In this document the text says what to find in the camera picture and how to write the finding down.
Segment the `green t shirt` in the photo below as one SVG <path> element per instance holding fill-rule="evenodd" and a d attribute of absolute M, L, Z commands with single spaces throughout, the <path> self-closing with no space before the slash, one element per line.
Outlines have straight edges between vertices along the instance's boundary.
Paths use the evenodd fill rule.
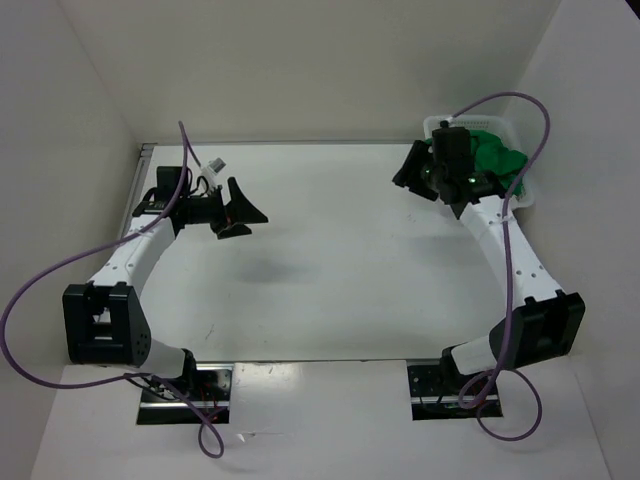
<path fill-rule="evenodd" d="M 493 194 L 503 199 L 506 193 L 519 193 L 522 181 L 518 178 L 527 163 L 527 156 L 517 150 L 505 147 L 499 137 L 479 130 L 471 133 L 471 153 L 475 160 L 476 170 L 493 178 Z M 420 172 L 436 162 L 433 157 L 432 139 L 426 141 L 427 157 Z"/>

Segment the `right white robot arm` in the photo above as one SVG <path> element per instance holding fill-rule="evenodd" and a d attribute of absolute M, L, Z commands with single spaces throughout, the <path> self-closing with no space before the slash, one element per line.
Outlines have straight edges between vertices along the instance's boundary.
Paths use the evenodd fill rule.
<path fill-rule="evenodd" d="M 396 186 L 451 209 L 488 261 L 505 298 L 505 315 L 487 334 L 442 351 L 438 379 L 460 393 L 474 376 L 541 363 L 570 353 L 586 312 L 548 273 L 520 229 L 507 188 L 478 170 L 472 142 L 416 140 L 394 175 Z"/>

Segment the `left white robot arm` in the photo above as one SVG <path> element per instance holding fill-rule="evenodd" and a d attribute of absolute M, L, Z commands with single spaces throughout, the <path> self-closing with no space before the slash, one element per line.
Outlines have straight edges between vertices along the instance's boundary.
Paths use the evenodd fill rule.
<path fill-rule="evenodd" d="M 187 226 L 207 224 L 219 239 L 249 235 L 252 224 L 268 217 L 243 194 L 235 178 L 227 181 L 230 201 L 221 189 L 204 196 L 185 194 L 160 218 L 169 199 L 144 200 L 130 224 L 133 239 L 119 245 L 105 265 L 84 284 L 63 293 L 69 358 L 74 364 L 119 366 L 164 378 L 164 387 L 180 400 L 200 385 L 191 351 L 152 338 L 140 297 L 163 253 Z"/>

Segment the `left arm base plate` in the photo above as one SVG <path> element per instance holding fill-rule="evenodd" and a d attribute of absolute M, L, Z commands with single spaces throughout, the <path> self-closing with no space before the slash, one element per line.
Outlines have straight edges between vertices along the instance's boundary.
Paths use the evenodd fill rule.
<path fill-rule="evenodd" d="M 196 365 L 191 382 L 171 379 L 169 383 L 186 397 L 212 424 L 229 423 L 230 399 L 234 365 L 203 363 Z M 136 424 L 186 425 L 198 424 L 199 417 L 166 386 L 157 380 L 136 380 L 142 387 Z"/>

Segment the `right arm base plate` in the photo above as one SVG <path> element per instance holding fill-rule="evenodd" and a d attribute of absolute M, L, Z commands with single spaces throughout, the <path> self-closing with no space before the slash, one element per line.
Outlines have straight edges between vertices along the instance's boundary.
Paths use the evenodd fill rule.
<path fill-rule="evenodd" d="M 502 417 L 498 389 L 494 386 L 481 408 L 461 408 L 459 387 L 444 381 L 437 360 L 408 361 L 406 364 L 413 421 L 457 420 Z"/>

